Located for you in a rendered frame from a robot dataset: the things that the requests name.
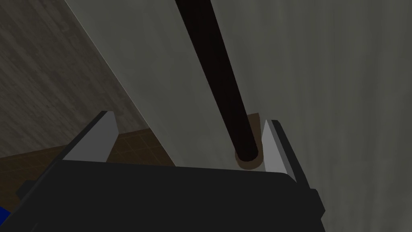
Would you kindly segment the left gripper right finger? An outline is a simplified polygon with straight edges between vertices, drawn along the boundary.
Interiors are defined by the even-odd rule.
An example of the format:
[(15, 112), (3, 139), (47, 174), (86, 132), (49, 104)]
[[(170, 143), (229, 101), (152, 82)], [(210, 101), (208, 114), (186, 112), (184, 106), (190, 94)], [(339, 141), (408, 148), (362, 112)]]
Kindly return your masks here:
[(310, 188), (306, 175), (279, 121), (265, 121), (262, 145), (267, 172), (287, 174), (297, 184)]

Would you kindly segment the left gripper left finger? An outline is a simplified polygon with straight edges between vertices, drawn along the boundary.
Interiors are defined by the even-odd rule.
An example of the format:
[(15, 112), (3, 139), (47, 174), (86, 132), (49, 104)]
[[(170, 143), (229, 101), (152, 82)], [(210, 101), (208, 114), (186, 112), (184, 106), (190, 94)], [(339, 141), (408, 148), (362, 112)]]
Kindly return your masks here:
[(57, 160), (106, 162), (119, 131), (113, 111), (101, 111), (57, 155)]

